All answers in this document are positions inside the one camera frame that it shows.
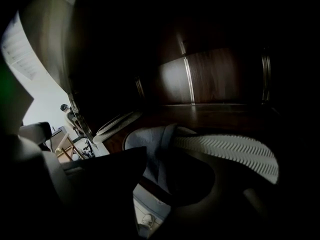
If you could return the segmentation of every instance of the white wall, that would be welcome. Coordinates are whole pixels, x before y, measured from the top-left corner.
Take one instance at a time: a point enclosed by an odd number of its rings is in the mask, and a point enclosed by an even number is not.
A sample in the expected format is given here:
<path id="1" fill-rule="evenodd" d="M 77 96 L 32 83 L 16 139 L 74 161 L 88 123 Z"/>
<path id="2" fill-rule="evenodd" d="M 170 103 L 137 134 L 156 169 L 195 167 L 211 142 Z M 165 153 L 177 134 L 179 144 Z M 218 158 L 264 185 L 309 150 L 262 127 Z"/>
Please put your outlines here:
<path id="1" fill-rule="evenodd" d="M 77 134 L 72 130 L 65 120 L 65 113 L 60 110 L 62 104 L 70 106 L 68 95 L 53 80 L 45 70 L 40 70 L 35 74 L 32 80 L 25 77 L 16 69 L 11 69 L 18 81 L 34 98 L 30 108 L 23 118 L 24 125 L 30 125 L 38 122 L 48 122 L 56 130 L 64 126 L 74 140 Z"/>

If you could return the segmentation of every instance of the metal strip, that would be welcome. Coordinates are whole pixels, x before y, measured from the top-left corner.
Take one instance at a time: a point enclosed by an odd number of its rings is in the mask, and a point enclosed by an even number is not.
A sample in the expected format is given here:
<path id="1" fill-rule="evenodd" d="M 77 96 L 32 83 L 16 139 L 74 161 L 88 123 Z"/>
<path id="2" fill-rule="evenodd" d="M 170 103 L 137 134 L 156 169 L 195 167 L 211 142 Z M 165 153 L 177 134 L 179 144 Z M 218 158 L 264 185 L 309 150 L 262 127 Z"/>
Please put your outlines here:
<path id="1" fill-rule="evenodd" d="M 270 101 L 271 65 L 269 55 L 263 53 L 261 57 L 263 70 L 262 103 L 265 103 Z"/>
<path id="2" fill-rule="evenodd" d="M 145 93 L 144 93 L 144 89 L 142 88 L 139 76 L 135 77 L 135 85 L 136 85 L 136 88 L 138 89 L 140 98 L 142 98 L 144 100 L 145 99 Z"/>
<path id="3" fill-rule="evenodd" d="M 184 43 L 182 41 L 180 41 L 179 44 L 180 44 L 180 50 L 181 50 L 182 55 L 185 55 L 186 49 L 185 49 Z"/>
<path id="4" fill-rule="evenodd" d="M 192 78 L 190 73 L 190 67 L 187 57 L 184 57 L 184 65 L 186 70 L 186 75 L 188 77 L 189 89 L 190 89 L 190 97 L 191 97 L 191 104 L 195 104 L 195 95 L 194 95 L 194 86 L 192 84 Z"/>
<path id="5" fill-rule="evenodd" d="M 69 98 L 72 110 L 74 112 L 74 115 L 79 122 L 79 125 L 81 126 L 82 130 L 84 131 L 84 134 L 86 135 L 86 137 L 92 143 L 93 139 L 94 139 L 93 133 L 92 133 L 91 129 L 89 128 L 89 126 L 87 125 L 85 119 L 80 114 L 78 104 L 76 103 L 73 94 L 68 94 L 68 98 Z"/>

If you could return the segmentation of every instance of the wooden floor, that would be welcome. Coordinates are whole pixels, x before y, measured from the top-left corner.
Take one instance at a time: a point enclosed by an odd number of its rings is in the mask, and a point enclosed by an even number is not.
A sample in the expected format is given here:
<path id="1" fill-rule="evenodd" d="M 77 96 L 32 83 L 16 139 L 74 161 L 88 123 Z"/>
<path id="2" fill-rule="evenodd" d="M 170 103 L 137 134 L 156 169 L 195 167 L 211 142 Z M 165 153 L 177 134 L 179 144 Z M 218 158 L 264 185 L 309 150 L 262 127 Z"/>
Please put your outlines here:
<path id="1" fill-rule="evenodd" d="M 110 153 L 122 151 L 126 135 L 142 127 L 178 124 L 199 134 L 229 133 L 261 136 L 277 125 L 279 116 L 267 105 L 203 104 L 148 108 L 143 115 L 103 142 Z"/>

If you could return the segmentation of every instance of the shoe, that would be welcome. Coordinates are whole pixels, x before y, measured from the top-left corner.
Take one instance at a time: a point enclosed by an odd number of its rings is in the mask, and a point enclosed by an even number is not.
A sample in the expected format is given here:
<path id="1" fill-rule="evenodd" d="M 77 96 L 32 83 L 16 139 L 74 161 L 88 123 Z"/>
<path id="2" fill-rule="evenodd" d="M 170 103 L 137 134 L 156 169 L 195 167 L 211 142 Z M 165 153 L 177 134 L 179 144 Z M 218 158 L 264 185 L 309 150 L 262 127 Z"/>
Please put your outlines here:
<path id="1" fill-rule="evenodd" d="M 146 214 L 143 218 L 142 218 L 142 222 L 140 224 L 148 226 L 150 229 L 153 226 L 155 222 L 155 217 L 152 214 Z"/>

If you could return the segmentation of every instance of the wooden wall panel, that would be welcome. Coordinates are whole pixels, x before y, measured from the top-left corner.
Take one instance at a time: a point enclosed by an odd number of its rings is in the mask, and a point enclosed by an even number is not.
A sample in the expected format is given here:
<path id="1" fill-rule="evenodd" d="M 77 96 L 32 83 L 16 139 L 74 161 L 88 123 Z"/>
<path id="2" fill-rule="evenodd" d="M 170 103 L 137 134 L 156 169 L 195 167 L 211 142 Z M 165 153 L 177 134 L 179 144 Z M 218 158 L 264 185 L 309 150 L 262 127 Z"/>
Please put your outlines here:
<path id="1" fill-rule="evenodd" d="M 195 103 L 260 103 L 261 56 L 252 50 L 214 49 L 187 56 Z"/>
<path id="2" fill-rule="evenodd" d="M 142 88 L 149 104 L 191 103 L 190 88 L 183 58 L 165 63 L 142 78 Z"/>

